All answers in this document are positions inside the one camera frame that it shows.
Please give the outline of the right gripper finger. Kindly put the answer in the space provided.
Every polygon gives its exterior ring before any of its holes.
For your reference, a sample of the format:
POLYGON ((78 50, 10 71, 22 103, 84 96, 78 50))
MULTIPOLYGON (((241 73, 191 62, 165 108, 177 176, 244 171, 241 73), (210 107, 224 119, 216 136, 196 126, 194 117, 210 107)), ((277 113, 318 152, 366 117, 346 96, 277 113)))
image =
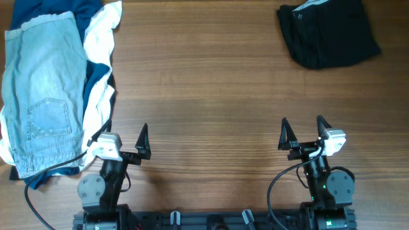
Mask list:
POLYGON ((282 118, 281 123, 281 134, 278 143, 279 150, 291 150, 294 148, 298 148, 299 143, 298 140, 286 118, 282 118))
POLYGON ((322 139, 328 139, 328 133, 326 129, 332 128, 332 126, 325 120, 322 115, 317 115, 317 129, 318 129, 318 136, 322 139))

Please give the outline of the light blue denim shorts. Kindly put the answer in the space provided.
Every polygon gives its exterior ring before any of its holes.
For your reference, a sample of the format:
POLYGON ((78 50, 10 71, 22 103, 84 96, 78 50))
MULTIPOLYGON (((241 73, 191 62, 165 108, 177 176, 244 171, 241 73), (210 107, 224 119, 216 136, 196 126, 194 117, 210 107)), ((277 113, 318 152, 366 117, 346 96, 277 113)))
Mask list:
POLYGON ((20 178, 81 153, 87 59, 72 12, 5 32, 2 98, 20 178))

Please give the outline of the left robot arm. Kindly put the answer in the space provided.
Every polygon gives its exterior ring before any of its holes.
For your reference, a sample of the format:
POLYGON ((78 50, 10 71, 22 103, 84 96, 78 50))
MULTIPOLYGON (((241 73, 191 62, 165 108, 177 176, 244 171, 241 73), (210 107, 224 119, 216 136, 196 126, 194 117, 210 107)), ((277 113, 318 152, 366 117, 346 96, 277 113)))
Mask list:
POLYGON ((99 130, 88 141, 92 155, 103 160, 98 174, 89 174, 79 182, 77 193, 82 201, 82 215, 76 215, 72 229, 141 229, 142 225, 127 204, 118 204, 129 165, 140 165, 151 158, 148 125, 145 123, 135 144, 134 152, 122 151, 117 133, 99 130))

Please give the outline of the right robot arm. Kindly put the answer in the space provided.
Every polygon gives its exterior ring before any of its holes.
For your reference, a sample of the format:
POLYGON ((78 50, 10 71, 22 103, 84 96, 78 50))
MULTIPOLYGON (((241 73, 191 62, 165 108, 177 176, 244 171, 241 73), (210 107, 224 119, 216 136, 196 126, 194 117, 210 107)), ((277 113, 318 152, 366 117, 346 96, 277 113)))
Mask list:
POLYGON ((294 223, 285 228, 293 229, 356 229, 353 203, 355 175, 348 169, 330 167, 328 157, 339 152, 346 142, 346 134, 333 128, 317 116, 318 138, 311 142, 299 142, 288 120, 282 119, 278 149, 288 150, 288 160, 300 160, 295 169, 303 168, 311 201, 303 202, 294 223))

